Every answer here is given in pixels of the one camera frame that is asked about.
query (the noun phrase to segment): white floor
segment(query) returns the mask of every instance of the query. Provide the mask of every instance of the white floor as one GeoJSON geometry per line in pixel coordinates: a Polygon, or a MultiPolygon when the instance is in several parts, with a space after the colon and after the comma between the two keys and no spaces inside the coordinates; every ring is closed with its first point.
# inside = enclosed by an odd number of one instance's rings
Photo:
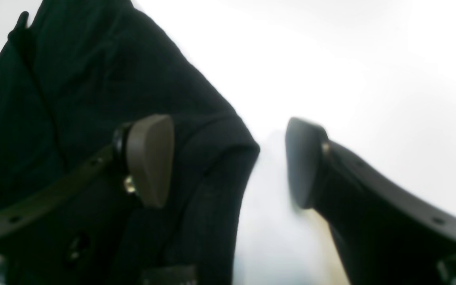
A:
{"type": "MultiPolygon", "coordinates": [[[[456,1],[134,0],[230,101],[262,151],[243,201],[237,285],[340,285],[324,222],[293,208],[284,130],[322,124],[456,215],[456,1]]],[[[21,11],[0,0],[0,49],[21,11]]]]}

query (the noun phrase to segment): black coat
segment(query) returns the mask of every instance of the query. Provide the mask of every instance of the black coat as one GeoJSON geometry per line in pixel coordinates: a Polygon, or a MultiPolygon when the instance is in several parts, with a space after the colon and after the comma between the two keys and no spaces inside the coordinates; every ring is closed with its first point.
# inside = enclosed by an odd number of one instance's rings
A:
{"type": "Polygon", "coordinates": [[[0,54],[0,209],[71,171],[122,123],[170,114],[170,200],[135,209],[110,282],[197,264],[231,284],[242,196],[259,147],[230,104],[130,0],[44,0],[0,54]]]}

